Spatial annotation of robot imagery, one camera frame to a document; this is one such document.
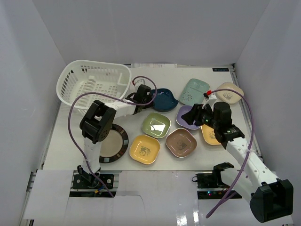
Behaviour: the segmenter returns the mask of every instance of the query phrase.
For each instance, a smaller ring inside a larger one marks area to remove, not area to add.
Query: paper sheet
[[[148,225],[199,226],[194,172],[123,171],[118,195],[142,198]]]
[[[69,198],[62,225],[146,226],[147,223],[141,197],[116,196],[115,198]]]
[[[38,170],[23,218],[63,220],[72,175],[73,170]]]

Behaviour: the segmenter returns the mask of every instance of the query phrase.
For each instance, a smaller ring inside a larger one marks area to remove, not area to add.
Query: square dish
[[[166,137],[166,145],[178,158],[184,158],[197,147],[197,141],[188,130],[180,128]]]
[[[182,119],[182,115],[186,114],[187,112],[189,112],[192,109],[192,106],[189,105],[184,105],[182,106],[179,111],[178,114],[175,118],[176,122],[182,126],[185,127],[187,129],[199,129],[201,126],[195,126],[195,125],[188,125],[187,122],[185,122],[184,119]]]
[[[130,156],[143,164],[152,164],[159,151],[160,143],[158,140],[147,135],[139,135],[130,147]]]
[[[199,79],[190,79],[186,84],[179,101],[182,104],[193,106],[194,104],[201,104],[204,100],[203,94],[209,90],[208,83]]]
[[[221,145],[221,143],[219,143],[217,141],[217,139],[215,138],[215,134],[214,134],[214,129],[207,126],[207,125],[202,125],[201,127],[202,129],[202,133],[203,133],[203,137],[204,140],[210,144],[210,145]]]
[[[142,130],[145,134],[160,139],[163,138],[171,126],[171,121],[164,115],[150,113],[143,121]]]
[[[243,90],[231,82],[225,82],[222,85],[220,85],[217,89],[231,89],[231,90],[235,90],[241,95],[244,95]],[[233,105],[241,99],[239,95],[230,91],[219,91],[216,92],[216,95],[218,96],[219,99],[228,103],[229,105]]]

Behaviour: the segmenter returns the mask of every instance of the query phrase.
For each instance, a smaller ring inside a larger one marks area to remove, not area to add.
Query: teal dish
[[[151,95],[155,95],[155,90],[153,89]],[[169,112],[173,110],[179,101],[173,96],[172,91],[166,88],[157,89],[157,96],[154,100],[153,108],[158,112]]]
[[[193,106],[194,104],[201,104],[204,100],[204,93],[210,89],[208,83],[198,80],[190,79],[186,84],[179,101],[182,104]]]

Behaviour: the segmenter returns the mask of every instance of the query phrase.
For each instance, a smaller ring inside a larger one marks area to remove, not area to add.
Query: white table surface
[[[62,183],[57,186],[65,187],[61,170],[48,170],[47,174],[56,175],[53,178],[58,178]],[[57,203],[56,207],[63,207],[63,218],[48,206],[50,203],[54,205],[53,202],[47,202],[47,205],[36,202],[40,210],[32,216],[33,225],[282,226],[293,223],[291,216],[285,216],[262,224],[256,220],[250,205],[243,199],[228,200],[206,219],[206,214],[218,200],[198,200],[197,185],[191,181],[194,175],[191,171],[123,171],[119,175],[114,199],[62,196],[67,200],[66,203]],[[45,178],[42,180],[44,187],[52,188],[56,183]],[[45,189],[40,192],[44,196],[54,193]],[[66,192],[69,194],[68,187],[56,193],[62,195]]]
[[[151,78],[158,88],[170,89],[176,99],[179,98],[183,88],[187,82],[192,79],[200,79],[210,85],[210,89],[214,90],[222,83],[230,81],[232,77],[230,72],[213,72],[212,68],[133,68],[132,78],[143,75]],[[170,112],[162,113],[167,116],[172,125],[168,131],[170,134],[180,126],[175,121],[175,117],[179,108],[178,106]],[[43,169],[56,170],[76,170],[77,166],[82,163],[82,155],[71,141],[67,130],[67,117],[69,106],[62,104],[55,123],[55,128],[50,141],[48,153],[46,156]],[[239,103],[231,105],[233,123],[238,126],[249,139],[246,122]],[[156,161],[150,165],[144,165],[133,160],[129,156],[129,148],[133,139],[143,134],[142,122],[145,117],[155,110],[150,108],[143,110],[136,115],[116,118],[115,124],[125,129],[129,136],[129,146],[126,153],[117,161],[112,163],[101,164],[102,170],[212,170],[213,166],[225,161],[232,163],[236,168],[239,164],[224,148],[219,146],[211,146],[207,144],[202,136],[201,130],[192,130],[191,133],[197,140],[198,146],[186,158],[175,157],[165,144],[166,137],[159,139],[161,149]],[[71,129],[76,141],[83,146],[83,137],[79,129],[79,123],[82,116],[75,110],[72,114]]]

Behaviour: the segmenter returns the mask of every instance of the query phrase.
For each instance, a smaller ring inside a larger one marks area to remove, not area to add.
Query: dish with printed design
[[[188,130],[180,128],[166,137],[166,145],[178,158],[184,158],[197,147],[197,141]]]
[[[221,143],[219,143],[217,141],[217,139],[215,138],[215,134],[214,134],[214,129],[207,126],[207,125],[202,125],[201,126],[201,130],[203,133],[203,137],[204,140],[210,144],[210,145],[221,145]]]
[[[160,143],[155,138],[147,135],[139,135],[130,147],[132,159],[143,164],[152,164],[160,151]]]
[[[220,85],[217,89],[231,89],[240,93],[241,95],[244,95],[243,90],[231,82],[225,82],[222,85]],[[233,105],[241,99],[241,97],[236,93],[226,90],[216,92],[216,95],[219,99],[221,99],[223,102],[228,103],[229,105]]]
[[[179,101],[182,104],[193,106],[194,104],[201,104],[204,100],[204,93],[209,90],[208,83],[199,79],[190,79],[186,84]]]

